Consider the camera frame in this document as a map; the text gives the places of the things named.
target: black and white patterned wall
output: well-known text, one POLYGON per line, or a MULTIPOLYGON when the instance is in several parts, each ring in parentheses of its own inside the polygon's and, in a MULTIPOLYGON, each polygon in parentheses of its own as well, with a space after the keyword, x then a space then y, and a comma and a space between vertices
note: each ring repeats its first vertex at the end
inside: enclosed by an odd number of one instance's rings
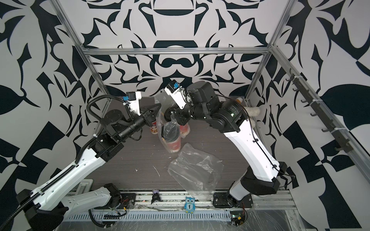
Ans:
MULTIPOLYGON (((101 91, 50 3, 0 1, 0 223, 16 195, 76 157, 97 121, 86 103, 101 91)), ((104 101, 92 107, 101 114, 104 101)), ((21 212, 12 230, 27 230, 21 212)))
MULTIPOLYGON (((267 46, 287 0, 65 0, 86 48, 267 46)), ((104 55, 93 62, 112 94, 151 96, 177 79, 244 95, 261 55, 104 55)))
MULTIPOLYGON (((298 0, 279 48, 369 152, 370 1, 298 0)), ((267 148, 296 179, 287 186, 308 230, 370 229, 370 184, 271 58, 253 92, 267 148)), ((282 177, 282 183, 290 182, 282 177)))

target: black cable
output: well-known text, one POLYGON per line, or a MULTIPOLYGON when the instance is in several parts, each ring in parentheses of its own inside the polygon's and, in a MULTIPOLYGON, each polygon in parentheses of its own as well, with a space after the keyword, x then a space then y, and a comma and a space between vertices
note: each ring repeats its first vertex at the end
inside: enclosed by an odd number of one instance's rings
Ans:
POLYGON ((293 180, 290 180, 290 182, 289 182, 289 183, 287 183, 286 185, 280 186, 279 188, 284 188, 284 187, 286 187, 286 186, 290 185, 292 182, 293 182, 293 180))
POLYGON ((236 102, 244 111, 245 111, 245 113, 247 114, 247 116, 248 116, 248 119, 249 119, 249 124, 250 124, 250 129, 252 130, 252 136, 253 136, 253 142, 254 143, 256 143, 257 145, 258 145, 258 147, 261 149, 261 151, 264 153, 264 155, 266 156, 266 158, 269 160, 269 162, 270 162, 270 164, 272 165, 272 168, 274 168, 275 170, 277 170, 279 173, 281 173, 282 175, 286 175, 286 176, 290 176, 291 178, 295 178, 296 176, 294 176, 294 175, 289 175, 289 174, 286 174, 286 173, 283 173, 283 172, 281 172, 280 170, 278 170, 276 167, 276 165, 275 164, 273 164, 272 163, 272 161, 270 160, 270 158, 267 156, 267 154, 264 152, 264 150, 262 149, 262 147, 259 145, 259 143, 258 143, 258 139, 256 139, 255 138, 255 136, 254 136, 254 133, 253 133, 253 127, 252 127, 252 123, 251 123, 251 117, 249 116, 249 114, 248 114, 248 112, 247 112, 247 110, 240 104, 240 103, 238 103, 236 100, 234 100, 234 99, 231 99, 231 98, 229 98, 229 97, 226 97, 226 96, 223 96, 223 95, 218 95, 218 96, 221 96, 221 97, 225 97, 225 98, 228 98, 228 99, 230 99, 230 100, 232 100, 232 101, 234 101, 234 102, 236 102))
POLYGON ((76 164, 79 163, 81 157, 82 157, 82 154, 84 153, 85 149, 87 148, 87 146, 89 146, 93 141, 95 141, 95 137, 92 138, 91 140, 89 140, 84 146, 82 146, 82 148, 80 149, 80 151, 78 152, 77 156, 76 156, 76 160, 74 161, 76 164))
MULTIPOLYGON (((70 166, 66 171, 64 171, 62 174, 60 174, 57 178, 55 178, 53 181, 48 183, 46 186, 44 186, 41 189, 41 192, 45 192, 48 190, 52 185, 57 183, 60 179, 62 179, 67 173, 69 173, 73 168, 75 168, 74 165, 70 166)), ((27 205, 29 205, 34 199, 36 199, 38 196, 40 196, 40 193, 35 193, 32 197, 30 197, 27 201, 25 201, 19 208, 17 208, 0 226, 0 231, 3 231, 5 227, 20 213, 27 205)))
POLYGON ((132 112, 130 111, 130 108, 128 107, 128 103, 127 102, 125 104, 125 109, 126 109, 126 112, 128 114, 128 117, 130 118, 130 121, 133 121, 134 120, 134 116, 132 115, 132 112))
POLYGON ((230 99, 230 100, 232 100, 232 101, 234 101, 234 102, 236 102, 244 111, 245 111, 245 113, 247 114, 247 116, 248 116, 248 120, 249 120, 249 125, 250 125, 250 129, 251 129, 251 131, 252 131, 252 136, 253 136, 253 142, 254 143, 256 143, 257 145, 258 145, 258 147, 261 149, 261 151, 264 153, 264 155, 266 156, 266 158, 269 160, 269 162, 270 162, 270 164, 272 165, 272 167, 273 168, 275 168, 276 169, 276 164, 273 164, 272 163, 272 161, 270 160, 270 158, 267 156, 267 154, 264 152, 264 150, 261 148, 261 146, 259 145, 259 143, 258 143, 258 141, 259 141, 259 139, 256 139, 255 138, 255 136, 254 136, 254 132, 253 132, 253 127, 252 127, 252 123, 251 123, 251 117, 249 116, 249 114, 248 114, 248 112, 247 112, 247 110, 240 104, 240 103, 238 103, 236 100, 234 100, 234 99, 232 99, 232 98, 229 98, 229 97, 226 97, 226 96, 223 96, 223 95, 218 95, 218 96, 221 96, 221 97, 225 97, 225 98, 227 98, 227 99, 230 99))
POLYGON ((130 139, 133 139, 133 140, 135 140, 135 141, 139 141, 139 140, 141 139, 141 135, 142 135, 142 128, 140 129, 140 136, 139 136, 139 138, 135 139, 135 138, 133 138, 132 136, 130 136, 129 138, 130 138, 130 139))
POLYGON ((90 216, 91 221, 94 223, 94 225, 96 225, 96 226, 98 226, 98 227, 100 227, 100 228, 104 228, 104 227, 112 227, 112 226, 113 226, 113 224, 110 224, 110 225, 104 225, 104 224, 100 224, 100 223, 98 223, 98 222, 94 219, 93 214, 91 213, 91 209, 89 209, 89 216, 90 216))
POLYGON ((121 214, 121 215, 109 215, 109 214, 106 214, 104 215, 104 218, 119 218, 119 217, 123 217, 127 214, 127 210, 125 210, 125 213, 124 214, 121 214))
POLYGON ((96 119, 98 119, 99 121, 101 120, 100 116, 98 116, 97 114, 95 114, 92 110, 91 110, 91 106, 101 100, 101 99, 105 99, 105 98, 110 98, 110 99, 115 99, 115 100, 118 100, 118 101, 121 101, 121 102, 124 102, 123 99, 117 97, 117 96, 113 96, 113 95, 100 95, 94 99, 91 99, 90 102, 86 105, 86 111, 91 114, 93 117, 95 117, 96 119))
POLYGON ((5 227, 20 213, 29 203, 31 203, 36 197, 38 197, 40 194, 36 193, 31 198, 29 198, 26 202, 24 202, 19 208, 17 208, 0 226, 0 230, 3 231, 5 227))

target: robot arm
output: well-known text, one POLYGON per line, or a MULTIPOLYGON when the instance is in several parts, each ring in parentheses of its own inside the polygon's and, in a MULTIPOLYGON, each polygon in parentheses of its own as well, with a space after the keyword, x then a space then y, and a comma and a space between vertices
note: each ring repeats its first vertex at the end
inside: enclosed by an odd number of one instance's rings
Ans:
POLYGON ((249 193, 276 193, 280 185, 276 177, 284 174, 286 164, 275 160, 262 142, 255 138, 257 135, 248 121, 247 112, 240 104, 231 99, 221 103, 211 84, 205 81, 193 83, 185 90, 174 80, 165 91, 179 105, 168 109, 165 115, 174 113, 180 125, 185 125, 190 119, 206 121, 224 133, 248 161, 245 175, 229 189, 228 202, 231 205, 238 206, 249 193))
POLYGON ((161 105, 139 108, 140 92, 128 92, 123 99, 110 95, 99 96, 90 101, 87 111, 97 100, 112 98, 124 103, 129 119, 120 110, 109 111, 104 118, 96 117, 104 128, 104 134, 96 135, 81 148, 75 161, 45 184, 34 190, 23 190, 17 195, 20 207, 1 226, 3 230, 21 210, 34 231, 54 230, 64 219, 94 207, 116 207, 121 197, 113 184, 77 196, 66 194, 92 171, 113 158, 124 146, 123 143, 135 132, 142 131, 144 125, 151 126, 161 105))

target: white debris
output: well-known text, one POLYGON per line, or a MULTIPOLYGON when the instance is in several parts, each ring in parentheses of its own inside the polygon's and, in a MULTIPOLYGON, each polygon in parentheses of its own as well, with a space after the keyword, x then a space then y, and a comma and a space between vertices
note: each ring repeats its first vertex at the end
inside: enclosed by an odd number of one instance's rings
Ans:
POLYGON ((244 107, 244 108, 247 110, 249 116, 251 116, 251 117, 256 117, 261 112, 261 110, 259 109, 259 107, 253 107, 253 108, 244 107))
POLYGON ((221 101, 226 101, 226 98, 225 97, 222 97, 222 96, 218 96, 218 100, 220 100, 220 102, 221 101))
MULTIPOLYGON (((153 168, 157 171, 157 169, 155 168, 155 166, 154 165, 152 165, 153 166, 153 168)), ((158 176, 159 177, 161 177, 161 175, 159 174, 159 172, 157 171, 157 173, 158 173, 158 176)))
POLYGON ((243 101, 244 101, 244 99, 243 99, 242 97, 238 97, 238 98, 236 98, 236 101, 237 101, 238 103, 241 103, 241 102, 243 102, 243 101))

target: blue owl toy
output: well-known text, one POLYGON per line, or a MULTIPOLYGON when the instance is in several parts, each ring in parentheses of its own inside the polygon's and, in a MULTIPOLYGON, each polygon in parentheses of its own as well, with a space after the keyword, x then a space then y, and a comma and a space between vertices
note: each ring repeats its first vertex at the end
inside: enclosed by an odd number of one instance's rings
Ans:
POLYGON ((184 208, 186 213, 193 213, 195 211, 195 198, 186 197, 184 208))

